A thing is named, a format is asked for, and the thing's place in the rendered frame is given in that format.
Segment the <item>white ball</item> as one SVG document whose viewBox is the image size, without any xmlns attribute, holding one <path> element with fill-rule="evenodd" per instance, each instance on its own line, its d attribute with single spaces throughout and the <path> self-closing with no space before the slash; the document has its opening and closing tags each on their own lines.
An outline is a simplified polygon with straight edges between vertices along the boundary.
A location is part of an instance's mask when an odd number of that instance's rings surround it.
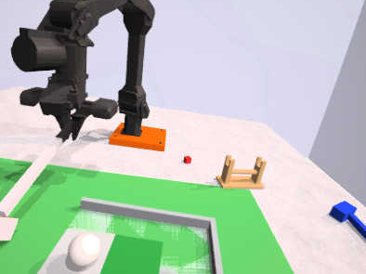
<svg viewBox="0 0 366 274">
<path fill-rule="evenodd" d="M 100 253 L 98 238 L 92 233 L 81 233 L 70 241 L 68 257 L 77 266 L 93 263 Z"/>
</svg>

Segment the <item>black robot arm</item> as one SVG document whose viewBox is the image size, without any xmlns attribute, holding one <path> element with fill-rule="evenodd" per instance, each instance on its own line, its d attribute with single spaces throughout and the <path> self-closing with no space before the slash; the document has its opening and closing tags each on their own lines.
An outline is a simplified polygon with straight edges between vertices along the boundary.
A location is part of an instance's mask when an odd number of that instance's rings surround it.
<svg viewBox="0 0 366 274">
<path fill-rule="evenodd" d="M 11 56 L 24 72 L 84 72 L 87 47 L 94 46 L 87 33 L 98 26 L 101 17 L 117 8 L 129 33 L 125 84 L 117 100 L 119 113 L 124 114 L 121 135 L 141 137 L 142 119 L 150 115 L 142 86 L 145 38 L 155 15 L 149 0 L 53 0 L 36 30 L 20 27 L 20 35 L 10 48 Z M 81 109 L 83 95 L 73 79 L 62 84 L 56 77 L 48 77 L 38 100 L 43 115 L 64 117 L 73 109 Z"/>
</svg>

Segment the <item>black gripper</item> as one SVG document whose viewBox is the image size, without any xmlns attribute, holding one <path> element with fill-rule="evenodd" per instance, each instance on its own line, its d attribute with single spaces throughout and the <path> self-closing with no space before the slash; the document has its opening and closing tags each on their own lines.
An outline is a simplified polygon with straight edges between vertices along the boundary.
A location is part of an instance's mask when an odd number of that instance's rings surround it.
<svg viewBox="0 0 366 274">
<path fill-rule="evenodd" d="M 51 77 L 56 77 L 58 83 L 67 84 L 67 79 L 73 79 L 76 83 L 78 89 L 83 95 L 83 104 L 81 109 L 75 109 L 74 113 L 70 113 L 67 116 L 53 115 L 62 130 L 63 126 L 72 117 L 72 141 L 74 141 L 88 116 L 91 114 L 95 118 L 109 120 L 118 111 L 118 104 L 116 100 L 108 98 L 99 98 L 96 101 L 85 100 L 88 98 L 88 92 L 85 92 L 86 79 L 88 79 L 88 74 L 84 72 L 71 72 L 65 70 L 55 70 L 55 73 L 51 73 Z M 39 98 L 42 95 L 44 88 L 34 87 L 26 89 L 20 94 L 20 105 L 35 106 L 39 103 Z"/>
</svg>

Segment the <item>green flat surface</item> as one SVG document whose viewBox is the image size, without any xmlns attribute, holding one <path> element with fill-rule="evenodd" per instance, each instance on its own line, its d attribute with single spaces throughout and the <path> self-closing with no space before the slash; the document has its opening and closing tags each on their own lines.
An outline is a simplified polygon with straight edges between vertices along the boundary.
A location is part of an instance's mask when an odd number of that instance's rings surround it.
<svg viewBox="0 0 366 274">
<path fill-rule="evenodd" d="M 0 203 L 32 164 L 0 158 Z M 19 220 L 11 240 L 0 241 L 0 274 L 37 274 L 65 230 L 74 223 L 77 228 L 79 216 L 81 227 L 83 197 L 215 217 L 223 274 L 294 274 L 248 189 L 54 164 L 44 167 L 9 213 Z M 211 269 L 208 229 L 181 226 L 181 249 L 182 267 L 201 264 Z"/>
</svg>

